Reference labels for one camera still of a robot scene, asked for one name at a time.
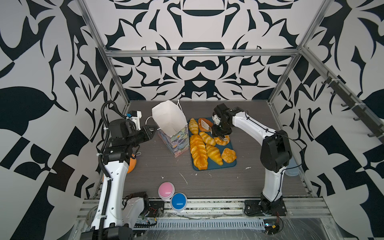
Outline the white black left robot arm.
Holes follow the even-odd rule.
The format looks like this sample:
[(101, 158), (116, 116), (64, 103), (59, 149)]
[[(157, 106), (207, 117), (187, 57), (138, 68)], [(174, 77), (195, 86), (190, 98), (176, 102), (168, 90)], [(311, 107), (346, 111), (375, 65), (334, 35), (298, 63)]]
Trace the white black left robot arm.
[(114, 121), (105, 115), (107, 101), (101, 107), (106, 138), (97, 154), (103, 172), (103, 186), (95, 218), (90, 230), (81, 234), (82, 240), (132, 240), (140, 215), (149, 209), (148, 195), (139, 192), (123, 196), (126, 176), (131, 163), (137, 158), (140, 145), (150, 141), (158, 126), (140, 125), (140, 111), (130, 111)]

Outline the floral white paper bag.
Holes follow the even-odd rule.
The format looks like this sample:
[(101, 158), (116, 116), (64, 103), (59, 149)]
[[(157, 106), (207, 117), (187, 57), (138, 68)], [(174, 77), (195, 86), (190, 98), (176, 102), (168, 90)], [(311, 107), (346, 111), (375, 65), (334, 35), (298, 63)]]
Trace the floral white paper bag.
[(189, 148), (189, 133), (186, 116), (180, 100), (167, 100), (152, 108), (150, 116), (158, 126), (158, 134), (174, 157), (179, 157)]

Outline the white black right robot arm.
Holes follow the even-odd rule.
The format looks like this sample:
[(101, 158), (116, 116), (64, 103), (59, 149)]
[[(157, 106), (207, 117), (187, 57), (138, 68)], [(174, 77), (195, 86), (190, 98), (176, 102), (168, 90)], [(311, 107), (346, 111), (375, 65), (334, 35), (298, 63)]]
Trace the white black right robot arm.
[(214, 137), (230, 135), (232, 128), (236, 127), (255, 139), (262, 147), (260, 160), (265, 168), (264, 188), (258, 202), (245, 201), (245, 215), (249, 217), (283, 215), (284, 173), (293, 157), (287, 132), (269, 128), (251, 118), (248, 112), (241, 108), (229, 109), (225, 104), (219, 104), (214, 108), (212, 119)]

